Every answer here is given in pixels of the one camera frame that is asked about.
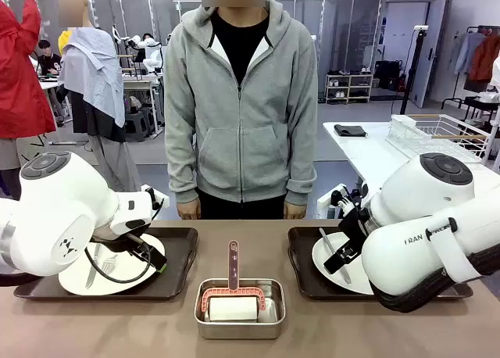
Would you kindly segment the white round plate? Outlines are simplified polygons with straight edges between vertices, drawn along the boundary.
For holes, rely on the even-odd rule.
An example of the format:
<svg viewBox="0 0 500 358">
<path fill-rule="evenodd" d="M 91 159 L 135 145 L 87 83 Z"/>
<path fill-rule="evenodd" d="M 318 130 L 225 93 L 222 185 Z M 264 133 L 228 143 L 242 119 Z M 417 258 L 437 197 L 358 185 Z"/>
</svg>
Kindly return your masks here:
<svg viewBox="0 0 500 358">
<path fill-rule="evenodd" d="M 94 253 L 95 244 L 96 243 L 88 244 L 87 249 L 90 254 Z M 146 262 L 131 256 L 128 252 L 114 253 L 102 245 L 98 255 L 99 267 L 102 267 L 102 263 L 105 259 L 114 255 L 117 255 L 116 266 L 114 271 L 109 276 L 118 280 L 130 280 L 137 277 L 145 269 L 147 264 Z M 149 267 L 148 271 L 140 279 L 127 284 L 119 284 L 110 281 L 97 273 L 92 286 L 89 289 L 86 289 L 85 285 L 90 268 L 91 263 L 83 253 L 76 262 L 63 272 L 59 273 L 59 283 L 66 291 L 74 295 L 101 296 L 126 291 L 147 281 L 153 275 L 158 274 L 153 267 Z"/>
<path fill-rule="evenodd" d="M 360 256 L 357 256 L 352 262 L 344 265 L 347 270 L 348 276 L 351 279 L 351 283 L 348 284 L 341 274 L 341 270 L 338 270 L 334 274 L 330 274 L 325 266 L 324 262 L 332 256 L 330 249 L 324 242 L 323 238 L 316 241 L 312 247 L 312 261 L 316 266 L 316 269 L 325 277 L 331 284 L 340 286 L 348 291 L 359 293 L 362 295 L 373 295 L 372 288 L 368 281 L 368 277 L 363 269 L 363 264 Z"/>
</svg>

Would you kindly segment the person's right forearm grey sleeve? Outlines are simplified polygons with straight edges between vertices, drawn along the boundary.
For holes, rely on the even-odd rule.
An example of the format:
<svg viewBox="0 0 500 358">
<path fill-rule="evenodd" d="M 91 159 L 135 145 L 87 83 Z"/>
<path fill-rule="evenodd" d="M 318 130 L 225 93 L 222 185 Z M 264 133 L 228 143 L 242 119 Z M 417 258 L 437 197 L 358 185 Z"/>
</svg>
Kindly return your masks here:
<svg viewBox="0 0 500 358">
<path fill-rule="evenodd" d="M 189 139 L 166 137 L 167 171 L 169 188 L 176 196 L 176 202 L 189 203 L 198 198 L 194 168 L 196 155 Z"/>
</svg>

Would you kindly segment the wooden shoe rack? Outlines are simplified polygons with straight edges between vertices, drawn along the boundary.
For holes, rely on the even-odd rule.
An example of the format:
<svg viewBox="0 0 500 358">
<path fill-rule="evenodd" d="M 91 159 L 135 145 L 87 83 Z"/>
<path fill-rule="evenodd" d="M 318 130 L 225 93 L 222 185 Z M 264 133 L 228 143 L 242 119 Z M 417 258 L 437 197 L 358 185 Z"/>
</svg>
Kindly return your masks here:
<svg viewBox="0 0 500 358">
<path fill-rule="evenodd" d="M 371 73 L 328 73 L 325 76 L 325 103 L 368 102 L 372 86 Z"/>
</svg>

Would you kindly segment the person's left hand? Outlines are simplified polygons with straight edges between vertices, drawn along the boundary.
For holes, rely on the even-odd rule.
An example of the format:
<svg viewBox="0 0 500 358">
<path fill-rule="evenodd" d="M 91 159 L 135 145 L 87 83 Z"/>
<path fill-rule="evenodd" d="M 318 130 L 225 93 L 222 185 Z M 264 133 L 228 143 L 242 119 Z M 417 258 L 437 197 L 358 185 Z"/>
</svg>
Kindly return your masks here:
<svg viewBox="0 0 500 358">
<path fill-rule="evenodd" d="M 289 202 L 284 202 L 284 219 L 285 220 L 301 220 L 307 214 L 307 205 L 295 205 Z"/>
</svg>

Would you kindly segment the seated person in black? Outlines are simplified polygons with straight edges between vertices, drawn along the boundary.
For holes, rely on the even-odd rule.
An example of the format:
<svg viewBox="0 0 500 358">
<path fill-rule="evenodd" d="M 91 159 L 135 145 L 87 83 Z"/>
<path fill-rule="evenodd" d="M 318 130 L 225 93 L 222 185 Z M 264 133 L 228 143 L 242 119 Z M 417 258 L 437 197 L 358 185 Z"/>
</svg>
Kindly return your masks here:
<svg viewBox="0 0 500 358">
<path fill-rule="evenodd" d="M 41 50 L 41 54 L 37 58 L 41 75 L 58 75 L 61 68 L 61 57 L 52 51 L 50 42 L 45 39 L 38 42 L 38 47 Z"/>
</svg>

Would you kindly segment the grey step stool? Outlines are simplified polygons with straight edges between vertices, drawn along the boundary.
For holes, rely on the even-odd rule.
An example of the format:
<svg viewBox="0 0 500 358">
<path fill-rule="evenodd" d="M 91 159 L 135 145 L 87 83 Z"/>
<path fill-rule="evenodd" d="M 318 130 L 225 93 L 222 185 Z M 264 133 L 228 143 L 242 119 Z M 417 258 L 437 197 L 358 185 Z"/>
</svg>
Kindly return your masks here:
<svg viewBox="0 0 500 358">
<path fill-rule="evenodd" d="M 125 118 L 124 130 L 127 141 L 143 142 L 153 134 L 154 122 L 150 107 L 127 113 Z"/>
</svg>

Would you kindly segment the white side table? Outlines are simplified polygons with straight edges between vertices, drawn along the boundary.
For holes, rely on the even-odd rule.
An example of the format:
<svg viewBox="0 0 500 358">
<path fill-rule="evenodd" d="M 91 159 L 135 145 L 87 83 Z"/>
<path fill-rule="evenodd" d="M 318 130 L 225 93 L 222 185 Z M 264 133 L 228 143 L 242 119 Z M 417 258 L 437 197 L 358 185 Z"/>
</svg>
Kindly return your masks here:
<svg viewBox="0 0 500 358">
<path fill-rule="evenodd" d="M 367 133 L 365 138 L 340 137 L 335 124 L 326 122 L 323 126 L 368 184 L 365 204 L 378 224 L 427 217 L 452 206 L 460 206 L 476 218 L 500 219 L 500 174 L 482 163 L 465 164 L 459 160 L 471 172 L 472 183 L 443 184 L 423 171 L 420 159 L 425 154 L 444 154 L 428 152 L 407 157 L 386 140 L 390 122 L 360 123 L 358 126 Z"/>
</svg>

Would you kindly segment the orange hanging jacket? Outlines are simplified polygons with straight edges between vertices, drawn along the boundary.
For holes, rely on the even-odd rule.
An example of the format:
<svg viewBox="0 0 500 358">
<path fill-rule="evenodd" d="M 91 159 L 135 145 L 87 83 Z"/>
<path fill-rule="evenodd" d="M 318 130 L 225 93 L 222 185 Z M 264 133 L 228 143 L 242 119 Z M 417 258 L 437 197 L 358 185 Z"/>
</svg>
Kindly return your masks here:
<svg viewBox="0 0 500 358">
<path fill-rule="evenodd" d="M 471 81 L 489 82 L 492 77 L 493 63 L 500 53 L 500 36 L 488 35 L 476 48 L 468 78 Z"/>
</svg>

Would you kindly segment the white background desk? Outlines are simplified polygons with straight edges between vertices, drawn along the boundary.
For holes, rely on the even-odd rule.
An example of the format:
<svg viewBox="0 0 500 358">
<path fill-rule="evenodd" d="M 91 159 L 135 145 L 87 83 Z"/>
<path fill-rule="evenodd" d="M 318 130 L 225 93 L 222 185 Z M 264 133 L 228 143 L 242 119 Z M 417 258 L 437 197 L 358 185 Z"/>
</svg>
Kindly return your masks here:
<svg viewBox="0 0 500 358">
<path fill-rule="evenodd" d="M 128 98 L 131 93 L 139 91 L 149 92 L 154 130 L 151 138 L 157 138 L 164 128 L 164 86 L 163 73 L 150 73 L 148 75 L 123 75 L 123 92 Z"/>
</svg>

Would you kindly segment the person's left forearm grey sleeve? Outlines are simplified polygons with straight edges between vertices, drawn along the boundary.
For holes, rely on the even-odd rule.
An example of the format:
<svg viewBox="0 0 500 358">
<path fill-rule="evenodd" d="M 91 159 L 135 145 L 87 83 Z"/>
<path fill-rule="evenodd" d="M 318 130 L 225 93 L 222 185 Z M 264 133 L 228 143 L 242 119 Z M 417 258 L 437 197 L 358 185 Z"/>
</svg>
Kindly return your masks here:
<svg viewBox="0 0 500 358">
<path fill-rule="evenodd" d="M 306 206 L 317 174 L 314 168 L 315 139 L 295 138 L 291 141 L 290 172 L 286 202 Z"/>
</svg>

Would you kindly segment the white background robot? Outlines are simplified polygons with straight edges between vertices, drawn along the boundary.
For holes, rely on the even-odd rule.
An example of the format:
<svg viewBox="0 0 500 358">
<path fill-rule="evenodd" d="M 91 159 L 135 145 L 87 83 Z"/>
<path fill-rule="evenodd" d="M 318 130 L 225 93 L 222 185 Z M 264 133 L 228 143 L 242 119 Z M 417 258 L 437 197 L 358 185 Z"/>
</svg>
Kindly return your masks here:
<svg viewBox="0 0 500 358">
<path fill-rule="evenodd" d="M 134 62 L 142 64 L 148 73 L 160 73 L 163 69 L 162 44 L 148 33 L 142 37 L 135 35 L 131 41 L 133 48 L 137 50 Z"/>
</svg>

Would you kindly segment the dark brown serving tray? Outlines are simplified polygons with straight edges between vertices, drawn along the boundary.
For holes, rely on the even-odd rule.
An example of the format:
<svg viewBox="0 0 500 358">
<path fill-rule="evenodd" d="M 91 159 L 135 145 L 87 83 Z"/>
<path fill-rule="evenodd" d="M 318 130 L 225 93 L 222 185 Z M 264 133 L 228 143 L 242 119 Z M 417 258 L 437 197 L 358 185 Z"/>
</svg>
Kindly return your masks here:
<svg viewBox="0 0 500 358">
<path fill-rule="evenodd" d="M 322 238 L 318 227 L 293 227 L 288 232 L 288 256 L 294 269 L 299 291 L 315 301 L 373 301 L 373 295 L 362 295 L 331 284 L 316 269 L 312 248 Z"/>
<path fill-rule="evenodd" d="M 132 288 L 108 295 L 75 295 L 63 288 L 56 276 L 43 277 L 18 286 L 13 294 L 32 301 L 152 301 L 163 302 L 182 292 L 198 244 L 198 232 L 192 227 L 153 227 L 148 233 L 159 239 L 166 249 L 167 267 Z"/>
</svg>

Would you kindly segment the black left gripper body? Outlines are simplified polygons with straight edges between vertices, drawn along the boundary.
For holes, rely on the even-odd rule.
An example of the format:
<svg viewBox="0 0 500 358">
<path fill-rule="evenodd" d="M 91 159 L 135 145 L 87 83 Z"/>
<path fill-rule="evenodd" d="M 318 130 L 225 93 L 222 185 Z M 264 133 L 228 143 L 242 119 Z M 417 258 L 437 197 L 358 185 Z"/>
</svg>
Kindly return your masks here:
<svg viewBox="0 0 500 358">
<path fill-rule="evenodd" d="M 128 252 L 131 256 L 138 259 L 149 259 L 151 251 L 154 249 L 144 239 L 137 235 L 126 233 L 115 240 L 105 240 L 93 237 L 92 243 L 103 244 L 107 249 L 114 253 Z"/>
</svg>

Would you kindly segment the silver table knife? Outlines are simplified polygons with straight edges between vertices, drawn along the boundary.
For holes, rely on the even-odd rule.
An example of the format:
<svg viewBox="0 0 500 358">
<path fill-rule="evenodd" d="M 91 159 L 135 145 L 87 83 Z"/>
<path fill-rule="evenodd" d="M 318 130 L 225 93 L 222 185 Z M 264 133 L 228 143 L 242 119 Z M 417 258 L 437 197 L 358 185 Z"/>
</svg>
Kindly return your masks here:
<svg viewBox="0 0 500 358">
<path fill-rule="evenodd" d="M 95 265 L 98 264 L 98 255 L 99 255 L 101 246 L 102 246 L 101 244 L 95 244 L 95 249 L 94 249 L 94 253 L 93 253 L 92 261 L 91 261 L 91 268 L 89 270 L 89 274 L 87 276 L 87 282 L 85 285 L 86 289 L 89 289 L 92 286 L 94 279 L 95 279 L 95 275 L 97 274 L 97 270 L 95 269 Z"/>
<path fill-rule="evenodd" d="M 324 231 L 324 229 L 322 229 L 320 227 L 319 228 L 319 232 L 321 233 L 322 239 L 323 239 L 324 243 L 327 245 L 327 248 L 330 250 L 331 255 L 332 255 L 333 253 L 335 253 L 336 249 L 330 243 L 330 240 L 327 237 L 326 232 Z M 346 284 L 350 285 L 352 283 L 352 281 L 351 281 L 351 278 L 350 278 L 350 276 L 348 274 L 348 271 L 344 267 L 341 268 L 339 271 L 340 271 L 340 274 L 341 274 L 342 278 L 346 282 Z"/>
</svg>

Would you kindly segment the black folded cloth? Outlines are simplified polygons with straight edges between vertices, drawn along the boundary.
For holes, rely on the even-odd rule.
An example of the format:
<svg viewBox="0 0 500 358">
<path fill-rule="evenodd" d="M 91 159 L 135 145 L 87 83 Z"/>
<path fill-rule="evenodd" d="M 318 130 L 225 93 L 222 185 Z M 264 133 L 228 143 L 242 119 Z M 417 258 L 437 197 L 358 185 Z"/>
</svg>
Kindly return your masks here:
<svg viewBox="0 0 500 358">
<path fill-rule="evenodd" d="M 365 138 L 367 133 L 361 126 L 346 126 L 335 124 L 334 125 L 335 132 L 340 137 L 346 138 Z"/>
</svg>

